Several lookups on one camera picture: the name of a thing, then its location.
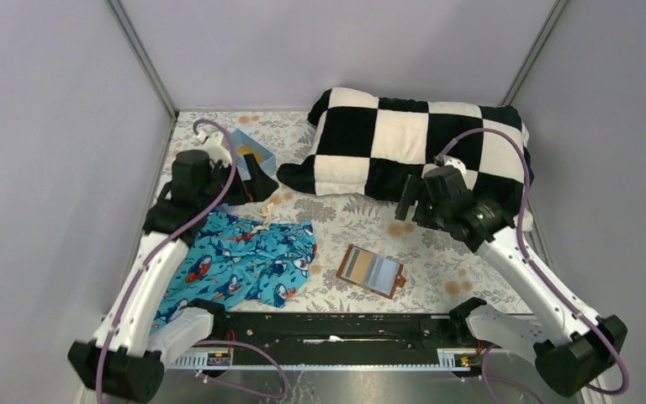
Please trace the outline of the brown leather card holder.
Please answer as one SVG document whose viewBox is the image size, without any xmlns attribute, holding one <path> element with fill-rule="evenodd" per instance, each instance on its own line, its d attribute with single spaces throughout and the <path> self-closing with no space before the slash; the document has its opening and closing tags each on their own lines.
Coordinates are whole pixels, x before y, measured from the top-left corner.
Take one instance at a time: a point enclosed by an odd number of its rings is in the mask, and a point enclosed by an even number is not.
<svg viewBox="0 0 646 404">
<path fill-rule="evenodd" d="M 336 276 L 376 295 L 392 299 L 405 286 L 404 265 L 391 258 L 349 245 Z"/>
</svg>

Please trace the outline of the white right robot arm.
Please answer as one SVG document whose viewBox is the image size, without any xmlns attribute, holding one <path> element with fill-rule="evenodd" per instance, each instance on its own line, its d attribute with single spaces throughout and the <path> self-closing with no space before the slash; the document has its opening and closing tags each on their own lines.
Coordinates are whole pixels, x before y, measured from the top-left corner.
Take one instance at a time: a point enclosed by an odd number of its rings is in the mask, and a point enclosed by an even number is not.
<svg viewBox="0 0 646 404">
<path fill-rule="evenodd" d="M 476 199 L 455 167 L 435 167 L 405 180 L 395 211 L 412 212 L 418 226 L 448 233 L 501 274 L 535 316 L 535 322 L 505 314 L 480 298 L 452 309 L 458 338 L 498 345 L 532 363 L 557 394 L 570 397 L 612 366 L 621 372 L 617 389 L 628 388 L 620 350 L 627 326 L 618 316 L 601 316 L 579 299 L 525 243 L 522 230 L 500 205 Z"/>
</svg>

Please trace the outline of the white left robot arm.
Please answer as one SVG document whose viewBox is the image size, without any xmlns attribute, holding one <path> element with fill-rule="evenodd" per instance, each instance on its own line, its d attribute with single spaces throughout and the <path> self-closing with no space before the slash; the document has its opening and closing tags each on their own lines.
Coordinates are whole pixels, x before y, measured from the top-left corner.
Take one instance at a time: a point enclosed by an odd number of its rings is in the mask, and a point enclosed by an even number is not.
<svg viewBox="0 0 646 404">
<path fill-rule="evenodd" d="M 177 154 L 172 178 L 147 211 L 139 250 L 109 313 L 86 342 L 74 342 L 67 358 L 84 386 L 98 396 L 147 403 L 159 390 L 166 367 L 199 341 L 224 342 L 225 308 L 195 298 L 173 312 L 159 308 L 209 211 L 220 205 L 261 202 L 278 188 L 252 154 L 236 155 L 234 167 L 202 150 Z"/>
</svg>

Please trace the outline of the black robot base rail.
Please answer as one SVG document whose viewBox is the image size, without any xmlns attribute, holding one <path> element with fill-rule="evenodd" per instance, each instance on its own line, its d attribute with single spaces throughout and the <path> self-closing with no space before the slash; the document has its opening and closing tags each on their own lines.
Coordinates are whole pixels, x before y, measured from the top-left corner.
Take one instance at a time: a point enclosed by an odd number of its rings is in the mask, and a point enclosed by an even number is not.
<svg viewBox="0 0 646 404">
<path fill-rule="evenodd" d="M 216 316 L 210 341 L 227 347 L 234 365 L 265 365 L 260 348 L 285 366 L 439 367 L 439 353 L 473 354 L 476 339 L 447 315 L 232 312 Z"/>
</svg>

